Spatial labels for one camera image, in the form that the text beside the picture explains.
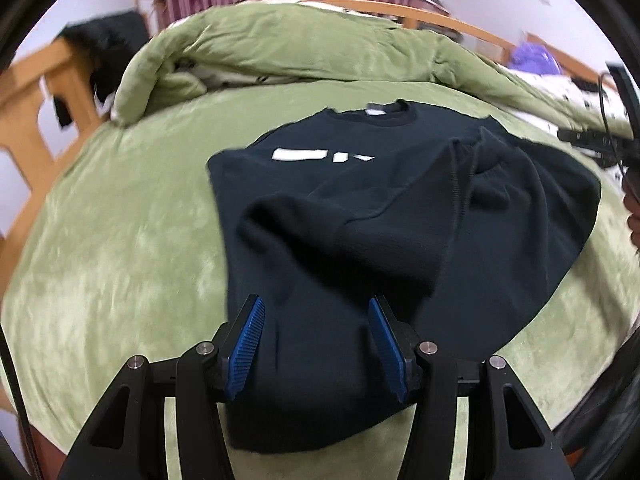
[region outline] black cable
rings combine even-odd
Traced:
[[[20,392],[18,375],[15,373],[14,360],[11,359],[11,351],[9,350],[9,345],[6,342],[4,331],[2,330],[1,325],[0,360],[2,361],[2,366],[4,367],[4,371],[6,373],[6,380],[9,383],[11,395],[14,398],[15,411],[18,414],[18,420],[20,420],[20,426],[22,428],[22,432],[24,433],[24,440],[27,444],[27,454],[29,455],[29,460],[31,462],[31,469],[33,470],[33,474],[36,480],[44,480],[42,467],[40,466],[40,460],[38,459],[36,446],[33,441],[33,435],[31,434],[31,427],[29,425],[29,418],[27,417],[27,410],[24,407],[24,399],[22,398],[22,393]]]
[[[618,163],[618,167],[620,168],[620,173],[622,174],[622,178],[624,178],[626,174],[625,168],[624,166],[622,166],[622,160],[620,159],[620,155],[618,154],[618,149],[616,147],[616,143],[613,140],[613,135],[611,134],[611,130],[609,130],[609,122],[607,121],[607,115],[604,111],[604,87],[602,85],[602,81],[607,75],[609,75],[609,72],[603,72],[598,76],[598,95],[600,96],[600,113],[602,114],[602,122],[604,123],[604,130],[609,136],[609,142],[611,143],[613,154],[616,156],[616,162]]]

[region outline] wooden bed frame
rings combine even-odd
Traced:
[[[321,1],[369,14],[398,16],[403,18],[402,24],[405,28],[417,28],[418,22],[452,28],[493,45],[496,54],[490,57],[497,62],[508,62],[515,48],[513,43],[481,28],[427,10],[368,0],[311,1]],[[532,34],[529,34],[527,39],[545,44],[556,56],[565,73],[587,80],[597,80],[598,74],[595,71],[573,57],[547,45]],[[0,150],[9,153],[31,191],[26,205],[15,219],[7,237],[0,236],[0,308],[22,248],[47,193],[57,177],[75,159],[86,140],[105,120],[99,117],[96,111],[89,86],[91,70],[91,62],[84,52],[75,49],[65,40],[58,39],[31,56],[15,62],[0,74]],[[44,101],[40,91],[41,78],[44,78],[50,95],[66,101],[79,131],[78,138],[56,158],[49,153],[38,129],[38,113]],[[1,387],[0,408],[13,411]],[[49,478],[54,479],[57,476],[57,468],[62,463],[59,460],[61,453],[44,438],[39,439],[38,446],[43,454],[58,457],[51,462],[54,465],[47,472]]]

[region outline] metal screw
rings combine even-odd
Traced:
[[[214,346],[211,341],[203,341],[198,346],[196,346],[196,352],[200,355],[209,355],[213,352]]]
[[[499,355],[492,355],[489,357],[489,364],[498,370],[502,370],[507,365],[507,361]]]
[[[145,358],[142,355],[134,355],[127,361],[127,366],[132,370],[137,370],[145,363]]]
[[[427,355],[433,355],[438,351],[438,345],[431,341],[421,342],[418,348],[420,349],[420,352]]]

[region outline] white wall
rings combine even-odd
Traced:
[[[27,459],[24,455],[22,442],[20,440],[18,418],[13,413],[0,410],[0,431],[2,431],[2,436],[4,436],[7,444],[9,444],[11,451],[13,451],[14,455],[18,457],[22,466],[27,469]]]
[[[58,0],[35,24],[16,51],[15,59],[49,44],[67,23],[82,22],[95,16],[132,9],[133,0]]]
[[[58,0],[31,29],[16,51],[14,62],[48,45],[67,23],[134,7],[134,0]],[[46,87],[41,85],[44,94]],[[40,131],[51,153],[57,155],[77,136],[74,124],[60,129],[51,100],[46,100],[38,117]],[[29,189],[6,152],[0,150],[0,235],[5,235],[29,196]]]
[[[620,62],[607,37],[575,0],[442,0],[452,15],[518,43],[532,32],[594,70]]]

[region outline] wooden headboard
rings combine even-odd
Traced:
[[[398,16],[403,18],[404,28],[417,28],[419,22],[431,23],[441,27],[452,28],[462,34],[468,34],[478,40],[489,43],[497,48],[497,55],[489,56],[496,62],[505,63],[511,57],[511,51],[516,47],[510,41],[504,40],[482,28],[461,22],[455,18],[431,12],[430,10],[416,9],[415,7],[405,7],[398,4],[388,4],[386,2],[373,2],[370,0],[306,0],[324,2],[345,9],[366,12],[367,14],[382,14],[385,16]]]
[[[598,72],[586,66],[583,62],[578,61],[575,57],[569,56],[569,54],[559,50],[558,48],[549,45],[545,40],[536,36],[535,34],[531,34],[530,32],[527,34],[527,41],[529,43],[537,43],[540,45],[544,45],[546,49],[556,58],[556,61],[564,71],[565,75],[569,76],[578,76],[581,79],[586,81],[590,81],[592,83],[598,82]]]

